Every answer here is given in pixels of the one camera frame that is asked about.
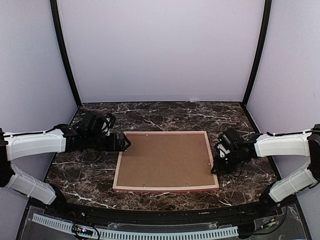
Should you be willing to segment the black front table rail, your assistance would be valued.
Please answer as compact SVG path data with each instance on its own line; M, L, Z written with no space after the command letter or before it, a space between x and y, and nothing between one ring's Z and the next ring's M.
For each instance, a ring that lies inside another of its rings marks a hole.
M132 193L108 191L102 195L64 192L69 220L90 224L222 224L252 223L260 217L272 215L282 218L295 196L277 203L270 210L258 214L258 195L230 191L187 193Z

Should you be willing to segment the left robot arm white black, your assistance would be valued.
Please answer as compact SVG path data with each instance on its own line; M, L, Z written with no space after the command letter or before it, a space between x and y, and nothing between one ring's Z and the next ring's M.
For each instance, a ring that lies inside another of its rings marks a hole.
M131 146L125 134L110 133L107 127L88 131L67 124L59 124L46 131L0 133L0 186L13 189L28 198L50 206L60 218L71 213L62 192L23 172L12 161L47 153L69 153L84 150L124 152Z

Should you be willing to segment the black left corner post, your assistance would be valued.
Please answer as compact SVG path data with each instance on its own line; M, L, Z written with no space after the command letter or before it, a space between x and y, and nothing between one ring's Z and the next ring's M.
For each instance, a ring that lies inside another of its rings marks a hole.
M51 9L51 15L54 25L54 30L56 34L56 39L58 43L58 48L60 51L60 56L62 59L63 67L65 70L65 74L68 80L69 87L72 92L73 99L75 101L76 106L79 108L82 105L82 101L80 98L80 94L78 92L76 81L72 72L69 56L67 53L67 47L64 40L63 30L62 30L62 24L59 14L59 8L58 8L58 1L57 0L50 0L50 9Z

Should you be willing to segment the black corner post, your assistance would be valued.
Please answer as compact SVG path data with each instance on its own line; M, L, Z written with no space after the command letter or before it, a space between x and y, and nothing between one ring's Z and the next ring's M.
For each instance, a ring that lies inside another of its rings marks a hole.
M244 92L244 96L241 102L241 105L244 109L247 108L247 105L250 100L250 96L253 91L253 87L255 84L255 80L258 74L258 69L260 66L263 50L264 50L264 45L265 45L265 40L267 36L267 31L268 31L268 26L269 26L269 20L270 20L270 15L271 15L271 8L272 8L272 0L265 0L264 1L264 7L263 7L263 13L262 13L262 20L261 20L261 26L260 26L260 31L259 31L259 36L258 36L258 41L257 41L257 46L256 46L256 51L252 63L252 68L250 71L250 75L248 78L248 83Z
M68 80L69 87L72 92L73 99L75 101L76 106L79 108L82 105L82 101L80 98L80 94L78 92L76 81L72 72L69 56L67 53L67 47L64 40L63 30L62 30L62 24L59 14L59 8L58 8L58 1L57 0L50 0L50 9L51 9L51 15L54 25L54 30L56 34L56 39L58 43L58 48L60 51L60 56L62 59L63 67L65 70L65 74Z

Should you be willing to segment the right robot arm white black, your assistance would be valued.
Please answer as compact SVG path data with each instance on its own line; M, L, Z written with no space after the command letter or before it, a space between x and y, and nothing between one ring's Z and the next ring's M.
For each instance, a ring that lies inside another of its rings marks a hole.
M257 158L304 160L304 163L290 167L287 175L264 190L255 205L255 213L260 217L266 217L287 197L320 183L319 124L296 132L255 133L248 139L236 129L228 128L217 139L217 154L211 168L211 173L216 175L235 173L239 165Z

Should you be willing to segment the black right corner post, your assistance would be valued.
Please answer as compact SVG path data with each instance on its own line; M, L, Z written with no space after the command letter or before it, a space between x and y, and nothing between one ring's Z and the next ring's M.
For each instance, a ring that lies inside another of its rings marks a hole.
M256 46L256 51L252 63L252 68L250 71L250 75L248 78L248 83L244 92L244 96L241 102L241 105L244 109L247 108L247 105L250 100L250 96L253 91L253 87L255 84L255 80L258 74L258 69L260 66L263 50L264 50L264 45L265 45L265 40L267 36L267 31L268 31L268 26L269 26L269 20L270 20L270 15L271 15L271 8L272 8L272 0L265 0L264 1L264 7L263 7L263 13L262 13L262 20L261 20L261 26L260 26L260 31L259 31L259 36L258 36L258 41L257 41L257 46Z

